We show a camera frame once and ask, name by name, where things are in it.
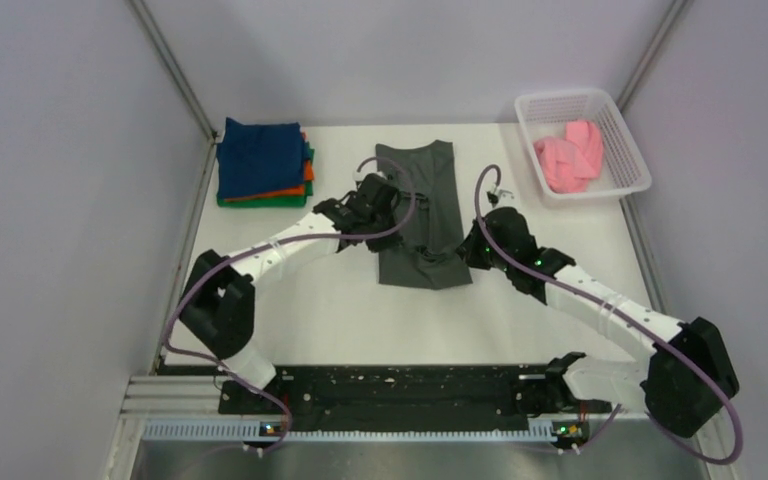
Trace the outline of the dark grey t-shirt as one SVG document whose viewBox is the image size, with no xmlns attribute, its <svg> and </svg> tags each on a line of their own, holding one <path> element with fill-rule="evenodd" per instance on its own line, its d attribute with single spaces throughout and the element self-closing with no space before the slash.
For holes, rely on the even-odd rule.
<svg viewBox="0 0 768 480">
<path fill-rule="evenodd" d="M 397 221 L 407 213 L 410 195 L 416 195 L 414 213 L 400 230 L 402 243 L 378 256 L 379 283 L 428 290 L 471 284 L 470 270 L 456 253 L 464 231 L 453 144 L 435 140 L 411 149 L 377 144 L 375 155 L 385 160 L 379 170 L 401 190 Z"/>
</svg>

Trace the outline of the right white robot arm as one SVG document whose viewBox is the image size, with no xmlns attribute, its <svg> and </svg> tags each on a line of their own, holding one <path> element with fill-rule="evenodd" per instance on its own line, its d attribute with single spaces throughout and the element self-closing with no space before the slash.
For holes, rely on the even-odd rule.
<svg viewBox="0 0 768 480">
<path fill-rule="evenodd" d="M 686 322 L 641 305 L 602 284 L 571 256 L 538 246 L 512 207 L 475 219 L 458 249 L 471 268 L 498 270 L 520 293 L 586 325 L 629 355 L 609 361 L 568 354 L 546 385 L 549 404 L 572 412 L 585 400 L 647 413 L 680 438 L 695 435 L 721 411 L 734 416 L 739 381 L 718 327 Z"/>
</svg>

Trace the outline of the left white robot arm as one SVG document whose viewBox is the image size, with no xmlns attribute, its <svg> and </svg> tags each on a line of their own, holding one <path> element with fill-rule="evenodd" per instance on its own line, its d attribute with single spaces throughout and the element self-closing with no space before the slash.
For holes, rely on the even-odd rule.
<svg viewBox="0 0 768 480">
<path fill-rule="evenodd" d="M 301 267 L 364 244 L 380 252 L 400 241 L 396 209 L 404 192 L 380 173 L 365 176 L 341 199 L 326 199 L 263 242 L 221 255 L 200 254 L 174 319 L 201 344 L 205 358 L 245 382 L 243 401 L 257 413 L 279 404 L 274 365 L 253 343 L 258 294 Z"/>
</svg>

